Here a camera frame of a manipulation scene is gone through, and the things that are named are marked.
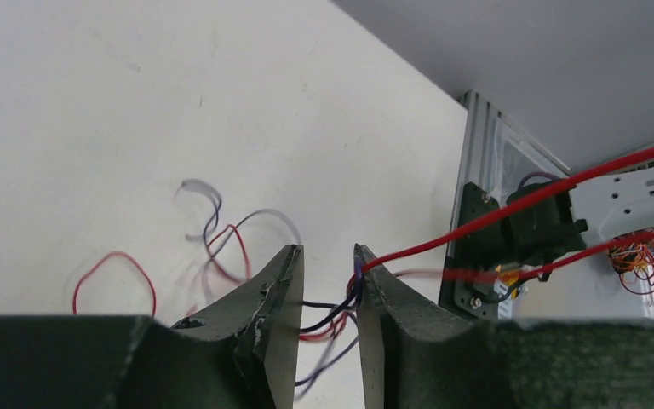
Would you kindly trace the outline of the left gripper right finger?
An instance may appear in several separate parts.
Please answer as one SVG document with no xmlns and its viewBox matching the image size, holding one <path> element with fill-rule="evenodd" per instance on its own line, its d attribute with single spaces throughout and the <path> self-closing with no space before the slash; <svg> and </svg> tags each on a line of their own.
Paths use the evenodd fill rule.
<svg viewBox="0 0 654 409">
<path fill-rule="evenodd" d="M 654 408 L 654 320 L 466 320 L 383 266 L 361 286 L 369 408 Z"/>
</svg>

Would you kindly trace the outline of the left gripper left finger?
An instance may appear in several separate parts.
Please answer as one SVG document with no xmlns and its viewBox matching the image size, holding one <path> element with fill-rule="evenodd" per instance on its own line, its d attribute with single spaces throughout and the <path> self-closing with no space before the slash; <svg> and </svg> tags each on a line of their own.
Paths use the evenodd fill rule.
<svg viewBox="0 0 654 409">
<path fill-rule="evenodd" d="M 0 408 L 289 408 L 304 254 L 173 326 L 145 315 L 0 315 Z"/>
</svg>

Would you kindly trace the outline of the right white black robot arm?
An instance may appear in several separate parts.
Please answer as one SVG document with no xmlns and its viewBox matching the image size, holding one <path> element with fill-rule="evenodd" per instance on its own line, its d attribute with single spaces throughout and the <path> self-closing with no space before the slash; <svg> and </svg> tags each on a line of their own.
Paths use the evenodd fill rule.
<svg viewBox="0 0 654 409">
<path fill-rule="evenodd" d="M 600 176 L 504 218 L 517 262 L 557 268 L 605 252 L 618 273 L 654 263 L 654 167 Z"/>
</svg>

